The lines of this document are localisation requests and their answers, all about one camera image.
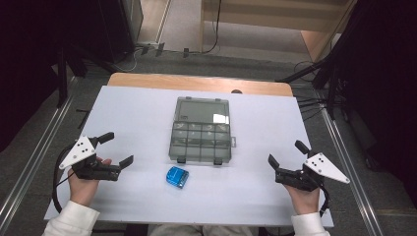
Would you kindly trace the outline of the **person's left hand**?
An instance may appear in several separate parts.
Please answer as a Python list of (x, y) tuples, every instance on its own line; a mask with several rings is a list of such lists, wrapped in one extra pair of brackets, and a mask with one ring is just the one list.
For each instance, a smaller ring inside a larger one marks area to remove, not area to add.
[(84, 207), (89, 207), (99, 185), (98, 180), (85, 180), (77, 177), (73, 169), (68, 171), (70, 200)]

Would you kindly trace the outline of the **grey transparent compartment box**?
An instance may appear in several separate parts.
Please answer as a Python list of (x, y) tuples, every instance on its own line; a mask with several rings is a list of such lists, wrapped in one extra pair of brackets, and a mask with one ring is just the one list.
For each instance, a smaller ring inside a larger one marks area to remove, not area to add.
[(228, 100), (177, 98), (168, 153), (171, 160), (222, 165), (231, 160), (233, 147)]

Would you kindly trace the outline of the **white table cover sheet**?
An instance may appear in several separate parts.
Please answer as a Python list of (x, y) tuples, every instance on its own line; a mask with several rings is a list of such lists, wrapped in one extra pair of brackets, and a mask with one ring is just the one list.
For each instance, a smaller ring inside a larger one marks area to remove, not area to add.
[(295, 98), (227, 93), (231, 134), (237, 140), (231, 159), (221, 166), (187, 163), (184, 188), (166, 181), (174, 166), (168, 156), (176, 100), (182, 91), (104, 87), (83, 132), (89, 137), (114, 133), (97, 154), (114, 162), (132, 156), (118, 181), (103, 181), (92, 207), (111, 222), (284, 226), (293, 206), (274, 180), (268, 157), (287, 169), (305, 159), (296, 141), (309, 141)]

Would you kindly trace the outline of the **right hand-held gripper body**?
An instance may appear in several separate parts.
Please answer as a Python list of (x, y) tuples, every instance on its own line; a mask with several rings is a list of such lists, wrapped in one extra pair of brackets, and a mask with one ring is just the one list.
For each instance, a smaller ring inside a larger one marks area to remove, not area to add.
[(301, 170), (288, 170), (274, 162), (275, 182), (302, 191), (312, 192), (324, 184), (329, 178), (344, 184), (350, 179), (343, 174), (322, 152), (305, 160)]

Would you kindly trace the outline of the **person's left white sleeve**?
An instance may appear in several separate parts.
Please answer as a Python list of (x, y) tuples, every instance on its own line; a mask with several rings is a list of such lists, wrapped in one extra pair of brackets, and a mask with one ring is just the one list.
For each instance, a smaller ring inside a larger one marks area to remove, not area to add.
[(68, 201), (58, 216), (51, 218), (41, 236), (90, 236), (100, 212)]

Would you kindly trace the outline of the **person's right white sleeve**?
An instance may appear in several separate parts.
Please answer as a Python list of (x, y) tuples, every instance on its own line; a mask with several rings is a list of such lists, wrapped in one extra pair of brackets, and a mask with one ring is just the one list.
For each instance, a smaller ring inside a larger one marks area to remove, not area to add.
[(294, 236), (330, 236), (324, 229), (318, 212), (293, 215), (291, 222)]

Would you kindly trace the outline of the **black stand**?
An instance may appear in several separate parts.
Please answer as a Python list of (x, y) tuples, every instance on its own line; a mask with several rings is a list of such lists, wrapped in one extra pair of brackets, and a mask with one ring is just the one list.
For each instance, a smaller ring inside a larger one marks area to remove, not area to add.
[(342, 37), (337, 41), (335, 46), (332, 48), (330, 53), (320, 60), (319, 62), (313, 63), (309, 67), (302, 69), (299, 72), (294, 73), (293, 75), (284, 78), (284, 79), (275, 79), (277, 83), (292, 83), (298, 79), (301, 79), (303, 76), (306, 76), (310, 73), (317, 71), (317, 75), (312, 81), (314, 89), (322, 89), (325, 84), (328, 84), (328, 98), (327, 98), (327, 111), (331, 119), (334, 119), (334, 106), (335, 106), (335, 93), (336, 93), (336, 84), (338, 82), (338, 66), (337, 59), (343, 51), (344, 44), (346, 40)]
[(68, 98), (68, 80), (67, 66), (70, 66), (72, 72), (78, 77), (84, 77), (88, 71), (83, 59), (87, 58), (98, 67), (104, 69), (110, 74), (116, 73), (117, 70), (107, 62), (99, 59), (96, 55), (81, 46), (63, 41), (57, 49), (57, 79), (59, 98), (57, 107), (61, 108)]

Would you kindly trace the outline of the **wooden table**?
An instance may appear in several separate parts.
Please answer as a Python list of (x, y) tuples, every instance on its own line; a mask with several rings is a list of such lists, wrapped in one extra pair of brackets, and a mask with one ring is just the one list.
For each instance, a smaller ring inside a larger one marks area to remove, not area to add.
[(116, 87), (148, 89), (180, 89), (229, 93), (239, 90), (243, 94), (293, 95), (292, 88), (285, 83), (258, 82), (219, 77), (114, 73), (110, 76), (107, 84)]

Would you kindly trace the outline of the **person's right hand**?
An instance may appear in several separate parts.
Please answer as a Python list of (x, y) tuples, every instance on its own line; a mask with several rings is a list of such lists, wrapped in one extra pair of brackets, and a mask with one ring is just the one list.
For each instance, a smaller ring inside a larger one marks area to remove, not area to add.
[(298, 215), (309, 214), (319, 211), (320, 189), (312, 192), (302, 191), (297, 188), (285, 185), (289, 193), (295, 212)]

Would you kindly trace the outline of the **small blue toy car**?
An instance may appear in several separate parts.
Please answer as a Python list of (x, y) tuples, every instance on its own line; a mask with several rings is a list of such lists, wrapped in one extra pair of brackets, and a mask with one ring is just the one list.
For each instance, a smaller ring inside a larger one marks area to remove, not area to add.
[(172, 166), (166, 173), (166, 182), (183, 189), (189, 178), (189, 172), (177, 166)]

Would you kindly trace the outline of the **wooden shelf unit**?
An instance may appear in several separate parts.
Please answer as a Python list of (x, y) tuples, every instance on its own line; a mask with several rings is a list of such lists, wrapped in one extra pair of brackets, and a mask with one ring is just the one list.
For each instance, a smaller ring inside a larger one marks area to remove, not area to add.
[(311, 59), (325, 57), (337, 33), (343, 33), (358, 0), (199, 0), (201, 23), (222, 23), (301, 31)]

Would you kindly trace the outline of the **metal floor rail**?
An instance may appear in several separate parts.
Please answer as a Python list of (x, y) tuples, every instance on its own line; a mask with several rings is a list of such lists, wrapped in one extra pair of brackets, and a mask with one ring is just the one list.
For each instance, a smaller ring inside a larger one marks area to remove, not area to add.
[(350, 179), (350, 189), (367, 228), (369, 236), (385, 236), (384, 230), (380, 226), (376, 212), (364, 190), (361, 180), (357, 174), (354, 164), (350, 158), (347, 147), (340, 135), (336, 122), (330, 118), (328, 112), (322, 112), (328, 132), (332, 139), (333, 145), (340, 159), (345, 175)]
[(47, 98), (0, 151), (0, 234), (11, 223), (72, 101), (70, 95), (58, 107), (54, 95)]

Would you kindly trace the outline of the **person's white sleeve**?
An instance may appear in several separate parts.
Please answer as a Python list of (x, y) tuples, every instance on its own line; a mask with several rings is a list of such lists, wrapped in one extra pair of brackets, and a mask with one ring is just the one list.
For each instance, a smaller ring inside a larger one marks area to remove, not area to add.
[(291, 222), (294, 236), (330, 236), (324, 229), (318, 212), (293, 215)]
[(41, 236), (90, 236), (100, 212), (68, 201), (58, 216), (51, 218)]

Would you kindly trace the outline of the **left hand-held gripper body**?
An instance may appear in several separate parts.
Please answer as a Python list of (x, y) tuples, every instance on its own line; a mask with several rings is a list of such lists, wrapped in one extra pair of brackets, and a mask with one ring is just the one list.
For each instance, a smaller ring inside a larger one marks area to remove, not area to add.
[(80, 136), (69, 153), (59, 163), (61, 170), (71, 167), (78, 178), (85, 180), (117, 181), (121, 169), (118, 165), (106, 165), (97, 160), (98, 137)]

